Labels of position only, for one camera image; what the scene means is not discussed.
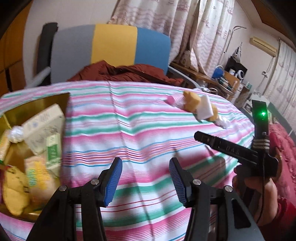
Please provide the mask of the person's right hand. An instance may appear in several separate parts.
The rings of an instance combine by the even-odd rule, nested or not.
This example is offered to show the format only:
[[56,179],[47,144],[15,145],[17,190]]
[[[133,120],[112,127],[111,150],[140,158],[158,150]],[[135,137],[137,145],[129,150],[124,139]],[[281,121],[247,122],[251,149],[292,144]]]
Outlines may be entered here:
[[258,208],[253,215],[258,226],[271,223],[278,212],[278,190],[271,178],[262,181],[260,177],[247,177],[245,185],[260,193]]

